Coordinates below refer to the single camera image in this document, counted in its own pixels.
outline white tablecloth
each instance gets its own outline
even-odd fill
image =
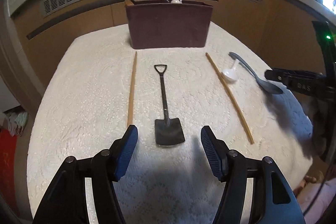
[[[65,157],[92,157],[109,148],[126,130],[129,85],[135,50],[127,25],[78,37],[67,50],[38,110],[27,162],[32,214]],[[231,101],[205,57],[217,67],[231,67],[236,52],[263,77],[269,67],[235,37],[211,23],[204,48],[138,51],[134,124],[138,143],[129,168],[115,183],[127,223],[212,223],[224,183],[211,173],[200,142],[202,126],[246,157],[271,156],[290,186],[311,165],[312,125],[292,93],[265,94],[252,75],[238,66],[230,88],[249,125],[250,145]],[[163,118],[160,79],[155,64],[167,64],[165,85],[171,118],[179,117],[185,143],[157,147],[154,120]],[[97,223],[91,181],[86,179],[89,218]],[[248,222],[252,179],[248,179],[242,223]]]

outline black cable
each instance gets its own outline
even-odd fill
[[[327,176],[328,176],[328,174],[329,174],[329,172],[330,172],[331,167],[332,167],[333,164],[334,164],[334,160],[331,160],[330,163],[329,163],[329,166],[328,166],[328,168],[327,168],[327,171],[326,171],[326,173],[325,173],[324,179],[323,179],[323,181],[322,181],[322,183],[321,183],[321,185],[320,185],[318,191],[316,192],[314,198],[311,200],[309,206],[308,206],[307,209],[303,212],[303,216],[305,216],[305,215],[309,212],[309,210],[312,208],[312,206],[314,205],[314,203],[315,203],[317,197],[319,196],[319,194],[320,194],[320,192],[321,192],[321,190],[322,190],[323,185],[324,185],[324,184],[326,183],[326,181],[327,181]]]

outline shovel blade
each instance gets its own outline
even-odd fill
[[[155,141],[157,145],[171,146],[185,141],[179,118],[155,120]]]

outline lace tablecloth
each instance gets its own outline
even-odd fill
[[[246,157],[271,156],[290,186],[311,165],[312,125],[292,93],[265,94],[241,65],[230,85],[252,132],[250,145],[236,111],[213,68],[231,67],[236,52],[263,77],[269,67],[238,39],[210,24],[204,48],[138,50],[133,123],[138,143],[126,175],[115,183],[127,223],[212,223],[224,183],[211,173],[200,142],[202,126]],[[129,85],[135,50],[127,25],[75,39],[62,58],[38,110],[27,162],[32,214],[65,157],[92,157],[109,148],[126,130]],[[167,64],[165,85],[169,114],[179,117],[185,143],[155,144],[154,120],[163,119],[160,79],[155,64]],[[86,179],[90,223],[98,223],[90,179]],[[241,222],[247,223],[252,199],[248,179]]]

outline blue gripper pad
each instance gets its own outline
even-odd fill
[[[131,126],[132,128],[130,128],[131,132],[129,133],[128,138],[124,140],[123,137],[121,140],[121,143],[123,143],[124,146],[121,148],[121,152],[117,158],[117,167],[114,172],[114,176],[117,181],[119,181],[120,178],[126,174],[133,151],[135,149],[135,146],[137,145],[138,129],[136,128],[136,126],[130,125],[130,127]]]
[[[218,180],[220,181],[221,177],[223,176],[222,161],[218,156],[212,144],[212,141],[210,140],[210,137],[204,128],[202,128],[201,130],[201,142],[203,145],[205,155],[207,156],[211,171],[213,175],[217,177]]]

